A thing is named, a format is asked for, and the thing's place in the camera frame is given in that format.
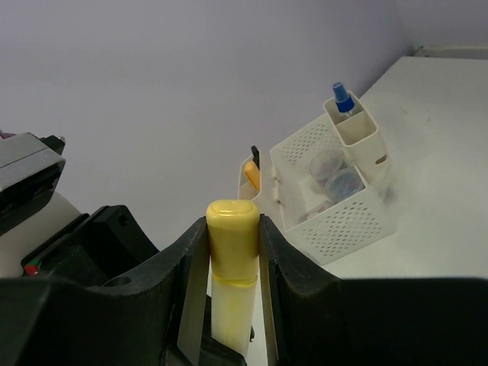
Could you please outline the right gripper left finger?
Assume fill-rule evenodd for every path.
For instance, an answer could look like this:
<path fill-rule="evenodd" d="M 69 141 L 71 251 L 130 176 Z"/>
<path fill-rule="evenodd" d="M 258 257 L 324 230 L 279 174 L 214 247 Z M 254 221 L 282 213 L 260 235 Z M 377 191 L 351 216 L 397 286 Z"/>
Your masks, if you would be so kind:
<path fill-rule="evenodd" d="M 100 287 L 1 281 L 3 365 L 196 365 L 208 272 L 204 219 Z"/>

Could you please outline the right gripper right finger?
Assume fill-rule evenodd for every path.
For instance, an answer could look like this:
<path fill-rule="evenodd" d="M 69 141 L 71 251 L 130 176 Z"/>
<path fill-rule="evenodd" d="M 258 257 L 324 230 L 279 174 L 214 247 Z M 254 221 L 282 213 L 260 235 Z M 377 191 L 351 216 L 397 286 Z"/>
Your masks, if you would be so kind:
<path fill-rule="evenodd" d="M 341 279 L 259 222 L 270 365 L 485 365 L 482 278 Z"/>

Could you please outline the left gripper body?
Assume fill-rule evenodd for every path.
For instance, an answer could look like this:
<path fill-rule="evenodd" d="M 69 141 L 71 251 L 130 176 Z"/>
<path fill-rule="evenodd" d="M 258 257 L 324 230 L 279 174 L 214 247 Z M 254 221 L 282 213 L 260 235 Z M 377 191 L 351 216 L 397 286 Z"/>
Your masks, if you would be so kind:
<path fill-rule="evenodd" d="M 81 214 L 21 260 L 23 276 L 101 286 L 159 252 L 125 205 Z"/>

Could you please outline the yellow highlighter marker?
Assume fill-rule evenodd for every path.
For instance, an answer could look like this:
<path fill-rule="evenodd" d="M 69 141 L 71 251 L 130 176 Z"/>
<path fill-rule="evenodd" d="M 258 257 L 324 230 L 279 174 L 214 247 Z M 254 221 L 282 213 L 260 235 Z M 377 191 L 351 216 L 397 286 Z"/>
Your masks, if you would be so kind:
<path fill-rule="evenodd" d="M 211 336 L 220 344 L 247 356 L 258 277 L 227 281 L 211 277 Z"/>

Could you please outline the yellow marker cap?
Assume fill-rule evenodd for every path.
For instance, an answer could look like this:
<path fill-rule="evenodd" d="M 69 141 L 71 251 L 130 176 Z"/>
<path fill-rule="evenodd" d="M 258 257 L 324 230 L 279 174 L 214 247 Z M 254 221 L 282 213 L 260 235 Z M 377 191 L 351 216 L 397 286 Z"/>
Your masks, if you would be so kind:
<path fill-rule="evenodd" d="M 246 200 L 218 200 L 207 208 L 207 228 L 213 276 L 251 283 L 258 274 L 260 211 Z"/>

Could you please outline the clear jar blue beads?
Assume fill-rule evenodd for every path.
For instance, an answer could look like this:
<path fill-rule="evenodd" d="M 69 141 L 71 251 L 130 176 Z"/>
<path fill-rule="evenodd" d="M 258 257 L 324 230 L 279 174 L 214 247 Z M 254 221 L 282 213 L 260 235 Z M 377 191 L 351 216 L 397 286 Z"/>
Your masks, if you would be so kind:
<path fill-rule="evenodd" d="M 341 202 L 364 188 L 360 175 L 353 168 L 341 169 L 326 182 L 326 195 L 332 202 Z"/>

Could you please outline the clear jar purple contents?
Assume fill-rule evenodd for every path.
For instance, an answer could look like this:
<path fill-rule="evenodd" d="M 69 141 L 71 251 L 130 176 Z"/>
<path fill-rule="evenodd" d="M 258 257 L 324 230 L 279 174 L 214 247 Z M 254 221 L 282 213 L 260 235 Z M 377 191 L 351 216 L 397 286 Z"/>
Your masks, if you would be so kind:
<path fill-rule="evenodd" d="M 333 174 L 346 166 L 341 151 L 329 149 L 314 156 L 309 164 L 309 173 L 315 181 L 324 185 Z"/>

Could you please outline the orange marker cap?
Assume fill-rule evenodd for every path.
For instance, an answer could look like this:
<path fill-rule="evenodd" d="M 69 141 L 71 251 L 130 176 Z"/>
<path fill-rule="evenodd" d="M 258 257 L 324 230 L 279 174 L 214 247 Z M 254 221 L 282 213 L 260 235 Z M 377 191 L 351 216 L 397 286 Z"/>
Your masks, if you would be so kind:
<path fill-rule="evenodd" d="M 251 186 L 260 191 L 260 171 L 258 166 L 253 161 L 248 161 L 244 167 L 244 174 L 249 180 Z"/>

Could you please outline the black handled scissors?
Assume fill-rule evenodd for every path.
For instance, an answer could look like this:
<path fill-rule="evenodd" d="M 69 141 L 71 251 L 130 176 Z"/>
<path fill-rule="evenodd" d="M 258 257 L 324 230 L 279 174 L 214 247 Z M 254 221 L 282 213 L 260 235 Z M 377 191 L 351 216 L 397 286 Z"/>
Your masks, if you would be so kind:
<path fill-rule="evenodd" d="M 252 161 L 254 162 L 257 169 L 260 169 L 260 152 L 256 146 L 251 146 L 252 151 Z"/>

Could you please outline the clear spray bottle blue cap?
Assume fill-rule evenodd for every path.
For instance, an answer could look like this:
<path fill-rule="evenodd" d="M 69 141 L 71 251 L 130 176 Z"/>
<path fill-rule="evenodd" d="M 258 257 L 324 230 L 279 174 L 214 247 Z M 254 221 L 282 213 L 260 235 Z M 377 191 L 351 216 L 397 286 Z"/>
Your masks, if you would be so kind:
<path fill-rule="evenodd" d="M 338 112 L 345 117 L 352 116 L 355 109 L 355 102 L 345 86 L 341 82 L 336 82 L 332 85 L 332 91 Z"/>

